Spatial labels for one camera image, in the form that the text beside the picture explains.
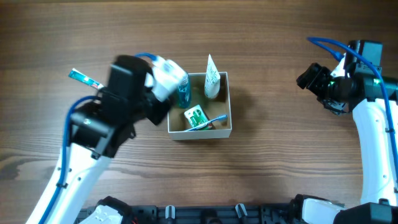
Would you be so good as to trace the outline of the blue mouthwash bottle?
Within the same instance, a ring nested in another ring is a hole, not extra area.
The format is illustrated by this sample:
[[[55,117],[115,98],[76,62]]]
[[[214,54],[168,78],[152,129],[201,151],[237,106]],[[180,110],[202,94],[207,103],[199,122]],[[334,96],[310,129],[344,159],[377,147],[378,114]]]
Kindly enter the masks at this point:
[[[190,78],[187,73],[178,85],[177,96],[179,107],[188,108],[192,99],[192,94],[190,89]]]

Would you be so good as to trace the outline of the green white soap packet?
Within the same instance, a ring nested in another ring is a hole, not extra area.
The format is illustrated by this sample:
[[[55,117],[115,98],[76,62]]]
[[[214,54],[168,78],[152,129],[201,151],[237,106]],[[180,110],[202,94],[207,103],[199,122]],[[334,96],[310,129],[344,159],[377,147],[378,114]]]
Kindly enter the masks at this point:
[[[209,122],[207,115],[200,105],[196,105],[184,112],[185,118],[194,130],[210,130],[213,125]]]

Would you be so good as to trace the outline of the white lotion tube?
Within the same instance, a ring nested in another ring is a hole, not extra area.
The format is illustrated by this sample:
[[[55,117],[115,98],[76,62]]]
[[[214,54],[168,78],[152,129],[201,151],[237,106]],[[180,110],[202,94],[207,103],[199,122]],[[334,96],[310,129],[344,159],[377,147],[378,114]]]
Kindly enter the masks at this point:
[[[220,73],[211,57],[208,56],[208,63],[205,77],[205,96],[209,99],[215,99],[220,91]]]

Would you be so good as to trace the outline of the blue white toothbrush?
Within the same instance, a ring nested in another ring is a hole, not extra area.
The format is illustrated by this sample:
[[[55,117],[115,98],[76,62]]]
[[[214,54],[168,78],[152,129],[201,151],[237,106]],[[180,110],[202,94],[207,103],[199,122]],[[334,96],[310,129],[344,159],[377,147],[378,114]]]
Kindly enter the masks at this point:
[[[220,115],[217,118],[211,119],[211,120],[209,120],[209,121],[207,121],[207,122],[205,122],[203,124],[199,124],[198,126],[195,126],[193,128],[187,129],[186,131],[197,131],[199,129],[204,128],[205,126],[208,126],[209,124],[212,124],[215,121],[224,121],[224,120],[227,120],[227,118],[228,118],[228,115],[227,114],[223,114],[223,115]]]

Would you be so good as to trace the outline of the teal toothpaste tube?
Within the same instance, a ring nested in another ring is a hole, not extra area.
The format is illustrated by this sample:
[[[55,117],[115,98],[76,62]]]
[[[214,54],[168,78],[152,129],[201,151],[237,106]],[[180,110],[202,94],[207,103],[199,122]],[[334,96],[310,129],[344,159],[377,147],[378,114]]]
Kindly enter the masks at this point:
[[[97,82],[96,80],[86,76],[85,74],[81,73],[77,69],[73,68],[71,72],[68,75],[70,78],[77,80],[85,85],[88,85],[96,90],[100,90],[101,88],[104,87],[103,84],[100,82]]]

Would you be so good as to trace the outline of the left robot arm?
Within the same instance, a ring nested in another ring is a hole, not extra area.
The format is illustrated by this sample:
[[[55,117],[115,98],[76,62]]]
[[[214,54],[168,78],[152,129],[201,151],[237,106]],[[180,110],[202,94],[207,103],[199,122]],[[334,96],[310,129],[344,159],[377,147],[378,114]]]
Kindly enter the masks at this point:
[[[71,105],[57,165],[28,223],[73,223],[119,147],[136,137],[134,123],[165,118],[189,76],[172,60],[150,59],[117,56],[108,84]]]

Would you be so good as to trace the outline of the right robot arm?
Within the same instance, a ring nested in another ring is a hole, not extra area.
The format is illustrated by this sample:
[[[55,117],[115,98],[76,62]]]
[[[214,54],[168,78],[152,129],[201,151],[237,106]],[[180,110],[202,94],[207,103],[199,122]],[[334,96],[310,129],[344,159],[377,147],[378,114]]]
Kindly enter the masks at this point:
[[[382,44],[371,40],[310,37],[338,61],[334,70],[317,63],[297,79],[334,114],[352,114],[361,148],[363,188],[360,204],[342,208],[305,198],[299,217],[306,223],[397,223],[397,80],[384,78]]]

